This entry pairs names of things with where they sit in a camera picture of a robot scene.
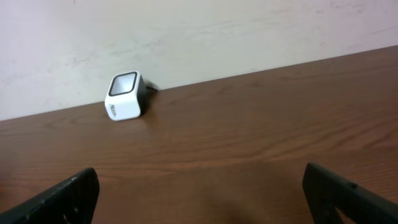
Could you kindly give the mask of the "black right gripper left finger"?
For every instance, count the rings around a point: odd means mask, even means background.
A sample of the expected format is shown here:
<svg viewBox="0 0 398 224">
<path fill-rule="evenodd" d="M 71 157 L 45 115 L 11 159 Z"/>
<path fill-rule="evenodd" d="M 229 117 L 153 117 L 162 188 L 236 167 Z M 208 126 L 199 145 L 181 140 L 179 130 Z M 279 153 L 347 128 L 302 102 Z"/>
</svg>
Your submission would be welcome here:
<svg viewBox="0 0 398 224">
<path fill-rule="evenodd" d="M 1 223 L 87 223 L 93 219 L 100 183 L 89 167 L 1 214 Z"/>
</svg>

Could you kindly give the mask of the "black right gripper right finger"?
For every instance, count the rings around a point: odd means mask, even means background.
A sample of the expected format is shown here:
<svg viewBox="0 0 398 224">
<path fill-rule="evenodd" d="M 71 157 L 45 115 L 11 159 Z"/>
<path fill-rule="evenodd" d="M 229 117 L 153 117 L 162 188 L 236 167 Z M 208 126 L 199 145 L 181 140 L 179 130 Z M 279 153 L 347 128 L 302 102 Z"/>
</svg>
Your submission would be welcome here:
<svg viewBox="0 0 398 224">
<path fill-rule="evenodd" d="M 302 187 L 315 223 L 343 223 L 341 212 L 355 223 L 397 224 L 396 203 L 318 164 L 307 164 Z"/>
</svg>

